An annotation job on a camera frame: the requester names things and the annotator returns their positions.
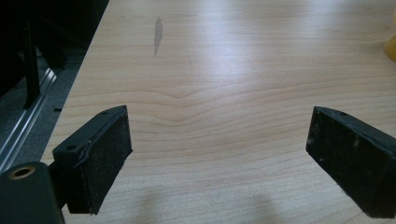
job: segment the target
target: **small scratch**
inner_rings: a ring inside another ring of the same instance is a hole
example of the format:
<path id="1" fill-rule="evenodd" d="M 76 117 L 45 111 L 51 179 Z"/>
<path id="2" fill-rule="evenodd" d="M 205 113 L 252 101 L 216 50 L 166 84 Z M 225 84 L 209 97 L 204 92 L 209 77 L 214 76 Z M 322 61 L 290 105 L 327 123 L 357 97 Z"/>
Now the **small scratch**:
<path id="1" fill-rule="evenodd" d="M 163 23 L 160 17 L 155 21 L 155 37 L 154 37 L 154 55 L 157 55 L 157 51 L 160 48 L 161 39 L 163 39 Z"/>

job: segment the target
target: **light wood tabletop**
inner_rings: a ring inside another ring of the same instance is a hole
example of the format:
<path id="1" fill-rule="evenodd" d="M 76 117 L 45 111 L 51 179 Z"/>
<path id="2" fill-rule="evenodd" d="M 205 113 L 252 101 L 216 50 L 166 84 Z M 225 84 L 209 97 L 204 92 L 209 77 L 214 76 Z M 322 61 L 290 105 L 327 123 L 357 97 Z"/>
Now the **light wood tabletop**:
<path id="1" fill-rule="evenodd" d="M 393 223 L 306 153 L 315 105 L 396 136 L 394 1 L 110 1 L 42 158 L 127 105 L 134 153 L 67 223 Z"/>

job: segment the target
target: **floor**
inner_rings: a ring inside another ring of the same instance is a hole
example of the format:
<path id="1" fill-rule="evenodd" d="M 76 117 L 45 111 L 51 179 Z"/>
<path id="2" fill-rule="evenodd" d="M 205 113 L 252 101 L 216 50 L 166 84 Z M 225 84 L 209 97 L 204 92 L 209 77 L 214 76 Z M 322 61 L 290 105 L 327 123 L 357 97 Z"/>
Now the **floor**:
<path id="1" fill-rule="evenodd" d="M 42 92 L 43 99 L 39 111 L 36 113 L 36 117 L 33 116 L 34 119 L 31 119 L 34 122 L 28 128 L 25 136 L 18 137 L 18 143 L 8 141 L 5 146 L 7 140 L 17 138 L 12 138 L 11 134 L 21 119 L 21 115 L 29 112 L 23 108 L 26 98 L 25 78 L 0 98 L 0 123 L 2 124 L 0 125 L 0 153 L 3 152 L 4 154 L 10 148 L 9 146 L 17 145 L 17 148 L 14 149 L 16 151 L 15 156 L 10 159 L 7 167 L 11 164 L 14 166 L 28 161 L 40 160 L 85 56 L 85 52 L 80 49 L 66 49 L 64 53 L 67 57 L 65 69 L 53 71 L 56 78 L 52 85 L 47 88 L 47 93 Z M 40 55 L 38 55 L 38 70 L 42 79 L 45 74 L 50 72 L 47 63 Z"/>

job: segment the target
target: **black mechanical part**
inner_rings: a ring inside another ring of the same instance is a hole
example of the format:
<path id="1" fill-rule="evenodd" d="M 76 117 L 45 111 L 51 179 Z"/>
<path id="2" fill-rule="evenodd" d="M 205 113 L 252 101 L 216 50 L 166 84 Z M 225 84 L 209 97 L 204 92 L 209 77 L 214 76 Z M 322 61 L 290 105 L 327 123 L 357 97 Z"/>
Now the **black mechanical part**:
<path id="1" fill-rule="evenodd" d="M 316 106 L 306 151 L 369 217 L 396 213 L 396 139 L 330 108 Z"/>
<path id="2" fill-rule="evenodd" d="M 132 153 L 125 105 L 105 110 L 53 151 L 54 162 L 27 162 L 0 176 L 1 223 L 64 223 L 70 213 L 97 214 Z"/>

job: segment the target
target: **wood grain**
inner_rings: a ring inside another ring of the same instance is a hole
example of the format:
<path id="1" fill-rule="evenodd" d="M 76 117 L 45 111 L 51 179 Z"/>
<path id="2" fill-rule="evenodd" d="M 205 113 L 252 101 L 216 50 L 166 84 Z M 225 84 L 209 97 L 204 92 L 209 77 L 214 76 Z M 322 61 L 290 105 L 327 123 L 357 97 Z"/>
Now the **wood grain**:
<path id="1" fill-rule="evenodd" d="M 393 1 L 110 1 L 42 161 L 128 105 L 134 153 L 67 223 L 391 223 L 305 152 L 314 105 L 396 136 Z M 154 55 L 155 22 L 163 33 Z"/>

